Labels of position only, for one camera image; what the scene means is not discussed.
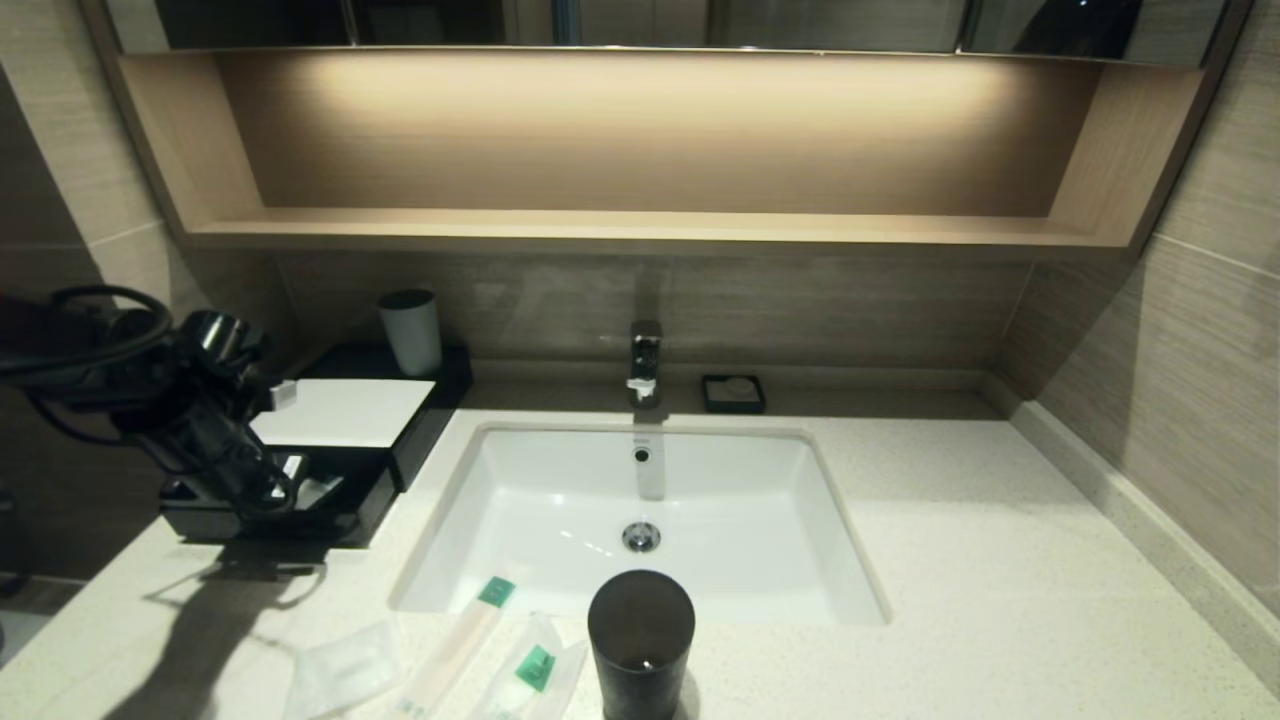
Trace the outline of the long comb packet green label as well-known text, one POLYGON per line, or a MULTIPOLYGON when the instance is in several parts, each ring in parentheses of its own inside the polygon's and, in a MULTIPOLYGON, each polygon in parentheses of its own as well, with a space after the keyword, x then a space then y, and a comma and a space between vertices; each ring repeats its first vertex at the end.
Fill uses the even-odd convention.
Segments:
POLYGON ((433 720, 439 707, 489 639, 517 589, 506 577, 492 577, 466 603, 438 647, 404 684, 389 720, 433 720))

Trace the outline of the black amenity box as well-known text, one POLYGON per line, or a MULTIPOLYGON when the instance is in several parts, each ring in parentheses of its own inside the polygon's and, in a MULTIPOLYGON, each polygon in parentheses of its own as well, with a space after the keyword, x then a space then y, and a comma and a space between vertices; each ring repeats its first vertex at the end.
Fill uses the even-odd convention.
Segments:
POLYGON ((413 484, 426 456, 440 437, 470 389, 474 375, 467 348, 447 347, 439 370, 425 378, 404 375, 385 345, 337 345, 310 363, 297 380, 315 379, 392 379, 431 380, 435 388, 410 421, 399 438, 389 448, 396 454, 407 480, 401 493, 413 484))

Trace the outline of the pale grey tumbler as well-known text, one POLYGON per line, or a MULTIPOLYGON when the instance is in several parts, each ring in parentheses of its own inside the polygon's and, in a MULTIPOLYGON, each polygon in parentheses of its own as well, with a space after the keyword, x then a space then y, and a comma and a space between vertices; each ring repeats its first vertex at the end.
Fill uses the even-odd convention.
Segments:
POLYGON ((443 364, 436 297, 429 290, 399 290, 383 295, 376 307, 399 370, 412 378, 429 377, 443 364))

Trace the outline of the clear square plastic packet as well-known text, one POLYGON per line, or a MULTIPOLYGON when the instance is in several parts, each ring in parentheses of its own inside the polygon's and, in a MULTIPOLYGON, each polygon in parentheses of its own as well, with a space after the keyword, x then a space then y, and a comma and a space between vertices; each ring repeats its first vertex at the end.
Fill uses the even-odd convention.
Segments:
POLYGON ((385 618, 337 641, 301 650, 283 720, 319 720, 371 700, 404 679, 401 628, 385 618))

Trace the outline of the white packet green label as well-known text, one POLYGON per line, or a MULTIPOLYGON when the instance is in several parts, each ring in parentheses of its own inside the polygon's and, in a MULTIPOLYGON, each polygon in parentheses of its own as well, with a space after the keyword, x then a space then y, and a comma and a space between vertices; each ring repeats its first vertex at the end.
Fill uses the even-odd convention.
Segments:
POLYGON ((562 652, 561 635, 550 620, 534 614, 467 720, 535 720, 550 692, 562 652))

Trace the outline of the chrome basin faucet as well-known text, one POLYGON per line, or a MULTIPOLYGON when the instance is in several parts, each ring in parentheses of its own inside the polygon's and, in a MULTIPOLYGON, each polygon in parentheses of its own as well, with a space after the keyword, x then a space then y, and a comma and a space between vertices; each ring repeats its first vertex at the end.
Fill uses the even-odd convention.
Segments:
POLYGON ((626 379, 628 401, 636 410, 648 410, 660 401, 659 360, 664 337, 654 320, 635 320, 630 325, 630 370, 626 379))

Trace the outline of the black tumbler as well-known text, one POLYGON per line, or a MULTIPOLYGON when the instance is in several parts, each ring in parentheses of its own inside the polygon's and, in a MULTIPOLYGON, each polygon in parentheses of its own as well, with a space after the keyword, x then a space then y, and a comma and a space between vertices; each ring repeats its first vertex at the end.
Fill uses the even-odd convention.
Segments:
POLYGON ((695 629, 673 578, 639 569, 607 580, 588 610, 604 720, 673 720, 695 629))

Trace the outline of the black soap dish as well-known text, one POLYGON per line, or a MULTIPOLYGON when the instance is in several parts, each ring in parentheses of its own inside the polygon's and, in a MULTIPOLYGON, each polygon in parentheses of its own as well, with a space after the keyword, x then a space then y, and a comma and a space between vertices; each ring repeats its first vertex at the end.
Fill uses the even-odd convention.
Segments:
POLYGON ((767 398, 759 379, 755 375, 742 375, 755 380, 758 396, 755 398, 735 398, 727 395, 723 388, 724 379, 730 377, 735 375, 701 377, 701 396, 705 410, 709 414, 719 415, 763 415, 767 410, 767 398))

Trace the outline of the white ceramic sink basin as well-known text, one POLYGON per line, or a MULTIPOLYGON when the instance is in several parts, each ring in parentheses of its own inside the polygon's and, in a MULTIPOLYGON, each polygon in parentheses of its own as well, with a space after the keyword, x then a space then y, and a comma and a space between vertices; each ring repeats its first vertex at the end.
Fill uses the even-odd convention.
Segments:
POLYGON ((796 434, 489 424, 392 592, 460 612, 494 577, 515 615, 582 619, 612 577, 663 573, 701 623, 883 626, 892 614, 813 443, 796 434), (621 532, 649 521, 660 547, 621 532))

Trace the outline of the light wooden wall shelf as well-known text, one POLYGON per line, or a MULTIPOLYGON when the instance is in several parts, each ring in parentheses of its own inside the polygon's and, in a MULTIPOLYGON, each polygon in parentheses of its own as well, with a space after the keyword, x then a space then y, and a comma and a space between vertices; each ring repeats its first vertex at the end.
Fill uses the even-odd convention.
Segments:
POLYGON ((177 236, 462 252, 1138 252, 1242 32, 1197 67, 968 53, 124 54, 79 0, 177 236))

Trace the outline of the mirrored wall cabinet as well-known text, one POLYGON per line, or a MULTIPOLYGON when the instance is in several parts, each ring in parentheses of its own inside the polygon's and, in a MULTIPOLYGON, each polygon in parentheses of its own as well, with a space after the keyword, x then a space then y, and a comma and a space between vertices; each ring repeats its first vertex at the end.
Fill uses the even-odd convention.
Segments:
POLYGON ((124 54, 669 47, 1204 60, 1229 0, 101 0, 124 54))

